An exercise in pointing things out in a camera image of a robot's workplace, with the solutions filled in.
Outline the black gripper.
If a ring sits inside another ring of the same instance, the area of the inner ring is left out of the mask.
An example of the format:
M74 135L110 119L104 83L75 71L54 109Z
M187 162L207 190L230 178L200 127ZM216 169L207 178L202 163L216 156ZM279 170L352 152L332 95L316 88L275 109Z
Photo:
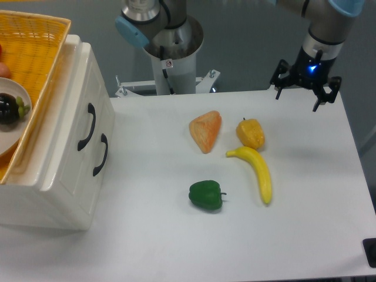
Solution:
M313 106L313 112L316 112L320 105L334 103L342 82L340 76L329 76L335 60L336 58L318 61L308 55L303 47L300 48L293 66L284 59L280 60L270 79L270 85L277 90L276 100L279 100L284 88L298 86L312 89L316 95L317 101ZM329 92L326 92L324 85L329 87Z

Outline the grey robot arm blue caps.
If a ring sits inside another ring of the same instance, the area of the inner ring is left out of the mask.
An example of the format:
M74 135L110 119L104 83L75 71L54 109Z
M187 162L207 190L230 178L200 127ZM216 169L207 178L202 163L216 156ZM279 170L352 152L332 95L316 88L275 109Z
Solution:
M278 92L290 86L313 91L316 105L333 103L341 87L339 76L330 76L363 1L277 1L310 21L297 59L281 60L271 79ZM142 48L151 58L159 95L196 91L196 53L203 44L203 29L187 14L186 1L125 1L115 26L122 38Z

